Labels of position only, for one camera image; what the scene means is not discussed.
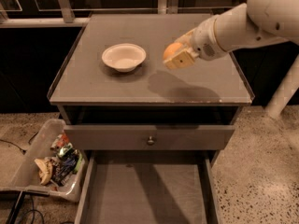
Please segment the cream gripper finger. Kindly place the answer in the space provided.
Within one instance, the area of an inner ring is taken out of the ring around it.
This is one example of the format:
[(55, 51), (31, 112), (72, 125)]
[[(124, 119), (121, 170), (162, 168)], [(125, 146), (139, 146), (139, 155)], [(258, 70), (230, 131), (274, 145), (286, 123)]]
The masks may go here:
[(193, 33), (194, 33), (194, 30), (191, 29), (186, 34), (184, 34), (184, 35), (180, 36), (179, 38), (177, 38), (175, 40), (175, 42), (183, 44), (183, 45), (187, 45), (187, 46), (190, 47), (191, 46), (191, 38), (192, 38)]
[(164, 52), (164, 65), (168, 69), (179, 69), (194, 65), (199, 55), (190, 49), (167, 49)]

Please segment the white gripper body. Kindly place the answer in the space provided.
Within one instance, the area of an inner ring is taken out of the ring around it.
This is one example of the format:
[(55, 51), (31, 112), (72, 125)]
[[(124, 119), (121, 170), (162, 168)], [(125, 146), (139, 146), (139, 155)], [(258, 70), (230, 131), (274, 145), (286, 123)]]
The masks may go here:
[(216, 37), (215, 27), (218, 15), (201, 22), (190, 38), (192, 49), (205, 61), (219, 59), (227, 54)]

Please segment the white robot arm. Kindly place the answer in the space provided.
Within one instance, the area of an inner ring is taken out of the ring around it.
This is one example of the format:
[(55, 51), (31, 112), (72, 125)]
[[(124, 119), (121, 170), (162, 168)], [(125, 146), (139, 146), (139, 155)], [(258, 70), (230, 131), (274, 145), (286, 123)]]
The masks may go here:
[(197, 58), (212, 61), (234, 50), (287, 41), (299, 45), (299, 0), (247, 0), (177, 38), (164, 51), (164, 64), (185, 68)]

